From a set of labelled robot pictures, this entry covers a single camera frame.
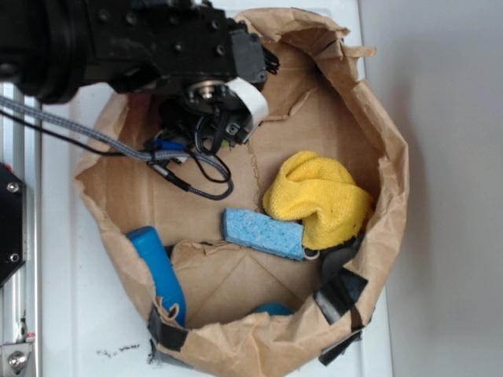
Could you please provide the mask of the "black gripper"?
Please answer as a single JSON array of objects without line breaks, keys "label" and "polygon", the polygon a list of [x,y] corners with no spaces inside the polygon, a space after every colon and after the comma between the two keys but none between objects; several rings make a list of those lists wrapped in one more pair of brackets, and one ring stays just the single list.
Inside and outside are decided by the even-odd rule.
[{"label": "black gripper", "polygon": [[277,74],[279,60],[245,23],[231,25],[229,33],[237,72],[228,79],[194,83],[184,97],[163,101],[157,148],[215,154],[224,143],[232,147],[247,143],[269,115],[262,91],[268,74]]}]

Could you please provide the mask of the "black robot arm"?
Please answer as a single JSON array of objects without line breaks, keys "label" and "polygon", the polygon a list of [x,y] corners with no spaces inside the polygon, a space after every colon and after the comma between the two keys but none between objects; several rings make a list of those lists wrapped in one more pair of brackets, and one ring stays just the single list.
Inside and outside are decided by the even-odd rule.
[{"label": "black robot arm", "polygon": [[243,144],[278,58],[209,1],[4,1],[1,79],[43,104],[104,82],[161,100],[165,134],[188,144]]}]

